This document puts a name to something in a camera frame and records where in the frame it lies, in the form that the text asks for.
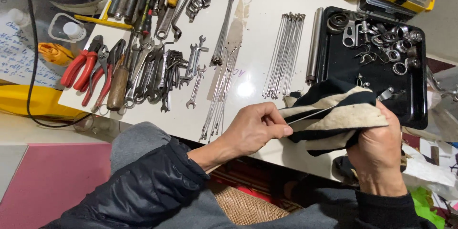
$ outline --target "handwritten note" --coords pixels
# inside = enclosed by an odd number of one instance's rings
[[[31,27],[19,28],[8,17],[8,11],[17,8],[27,10],[26,0],[0,0],[0,79],[16,84],[30,84],[34,62],[34,42]],[[60,74],[65,71],[39,57],[36,86],[61,88]]]

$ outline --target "pink surface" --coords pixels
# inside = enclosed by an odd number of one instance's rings
[[[0,203],[0,229],[39,228],[110,174],[109,143],[29,144]]]

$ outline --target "fingernail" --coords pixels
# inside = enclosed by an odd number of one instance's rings
[[[289,136],[289,135],[293,134],[293,132],[294,132],[294,131],[293,131],[293,128],[291,128],[291,127],[289,127],[289,126],[286,126],[286,127],[284,128],[284,135],[285,135],[285,136]]]

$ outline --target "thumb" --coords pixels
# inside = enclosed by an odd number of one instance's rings
[[[293,128],[288,125],[267,126],[267,133],[271,139],[281,139],[293,134]]]

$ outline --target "white bottle cap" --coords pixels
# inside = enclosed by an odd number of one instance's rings
[[[70,39],[79,41],[86,37],[86,29],[80,27],[74,22],[67,22],[64,25],[64,33],[68,35]]]
[[[8,12],[8,16],[11,20],[13,20],[16,25],[19,27],[26,27],[27,25],[30,24],[30,15],[23,13],[21,10],[18,10],[16,8],[11,9]]]

